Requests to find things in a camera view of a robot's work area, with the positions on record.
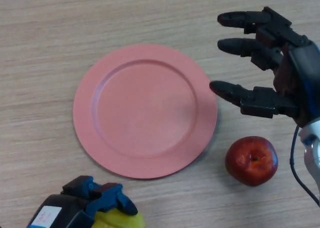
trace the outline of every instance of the white sticker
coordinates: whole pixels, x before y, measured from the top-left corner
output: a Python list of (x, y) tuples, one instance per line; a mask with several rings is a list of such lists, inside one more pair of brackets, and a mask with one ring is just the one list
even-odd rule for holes
[(38, 226), (41, 228), (50, 228), (61, 209), (61, 207), (45, 205), (33, 220), (31, 227)]

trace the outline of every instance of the table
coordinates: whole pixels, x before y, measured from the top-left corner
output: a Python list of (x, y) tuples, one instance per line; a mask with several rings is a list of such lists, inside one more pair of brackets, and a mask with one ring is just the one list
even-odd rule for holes
[[(184, 170), (150, 181), (101, 168), (86, 155), (73, 127), (80, 80), (97, 60), (126, 45), (170, 46), (194, 59), (211, 80), (271, 87), (271, 72), (217, 48), (219, 39), (244, 36), (220, 26), (218, 14), (264, 6), (320, 42), (319, 0), (0, 0), (0, 226), (26, 227), (48, 195), (90, 175), (99, 183), (123, 183), (148, 228), (319, 227), (319, 208), (290, 170), (295, 123), (287, 117), (241, 115), (218, 98), (208, 149)], [(224, 168), (229, 146), (251, 135), (269, 139), (279, 158), (275, 176), (255, 188), (241, 185)], [(303, 152), (298, 142), (297, 173), (317, 192)]]

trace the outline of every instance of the apple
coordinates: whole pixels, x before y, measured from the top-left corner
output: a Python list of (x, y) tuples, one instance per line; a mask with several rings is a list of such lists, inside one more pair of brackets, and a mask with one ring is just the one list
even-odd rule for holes
[(227, 151), (224, 162), (231, 176), (251, 187), (269, 181), (278, 169), (274, 146), (260, 136), (247, 136), (235, 141)]

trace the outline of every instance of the black cable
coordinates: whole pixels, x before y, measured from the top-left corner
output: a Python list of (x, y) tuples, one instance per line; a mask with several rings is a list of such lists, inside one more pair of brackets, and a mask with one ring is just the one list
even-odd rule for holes
[(306, 185), (299, 179), (296, 170), (295, 170), (295, 158), (294, 158), (294, 153), (295, 153), (295, 146), (296, 146), (296, 140), (298, 136), (298, 131), (299, 131), (299, 126), (295, 128), (293, 139), (292, 139), (292, 145), (291, 145), (291, 152), (290, 152), (290, 167), (291, 171), (293, 173), (294, 178), (296, 181), (299, 183), (299, 185), (305, 190), (305, 192), (308, 193), (308, 195), (314, 200), (314, 202), (320, 206), (320, 201), (319, 199), (311, 192), (311, 190), (306, 187)]

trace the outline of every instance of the yellow fruit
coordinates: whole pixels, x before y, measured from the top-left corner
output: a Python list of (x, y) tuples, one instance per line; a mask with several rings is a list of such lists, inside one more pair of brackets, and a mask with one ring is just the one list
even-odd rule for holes
[(146, 228), (143, 215), (127, 215), (116, 208), (105, 212), (97, 212), (92, 228)]

